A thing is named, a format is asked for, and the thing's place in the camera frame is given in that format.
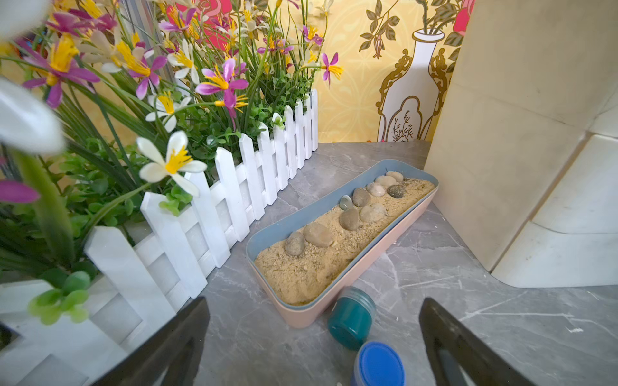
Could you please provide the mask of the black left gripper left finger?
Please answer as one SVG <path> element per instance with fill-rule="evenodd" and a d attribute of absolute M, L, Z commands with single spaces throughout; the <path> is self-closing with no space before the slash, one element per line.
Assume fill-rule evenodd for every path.
<path fill-rule="evenodd" d="M 210 313 L 200 296 L 96 385 L 193 385 L 204 351 Z"/>

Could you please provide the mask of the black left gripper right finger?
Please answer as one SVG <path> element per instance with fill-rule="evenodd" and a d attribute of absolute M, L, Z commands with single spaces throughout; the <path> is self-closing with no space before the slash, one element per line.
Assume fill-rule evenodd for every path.
<path fill-rule="evenodd" d="M 433 298 L 423 300 L 418 318 L 437 385 L 533 384 Z"/>

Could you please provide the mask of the blue paint can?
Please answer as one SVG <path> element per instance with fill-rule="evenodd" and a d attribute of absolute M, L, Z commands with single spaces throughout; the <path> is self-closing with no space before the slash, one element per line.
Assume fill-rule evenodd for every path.
<path fill-rule="evenodd" d="M 404 386 L 406 373 L 396 350 L 379 341 L 363 344 L 355 358 L 352 386 Z"/>

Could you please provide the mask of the green paint can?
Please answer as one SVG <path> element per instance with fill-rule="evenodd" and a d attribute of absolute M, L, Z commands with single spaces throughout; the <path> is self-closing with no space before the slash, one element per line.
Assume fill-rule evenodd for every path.
<path fill-rule="evenodd" d="M 377 307 L 362 289 L 345 287 L 339 294 L 328 318 L 328 330 L 339 344 L 358 351 L 367 341 Z"/>

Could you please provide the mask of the white three-drawer cabinet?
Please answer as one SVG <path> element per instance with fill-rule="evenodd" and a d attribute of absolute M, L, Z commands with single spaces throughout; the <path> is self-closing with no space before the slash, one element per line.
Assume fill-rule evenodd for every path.
<path fill-rule="evenodd" d="M 616 284 L 616 2 L 477 2 L 426 170 L 494 278 Z"/>

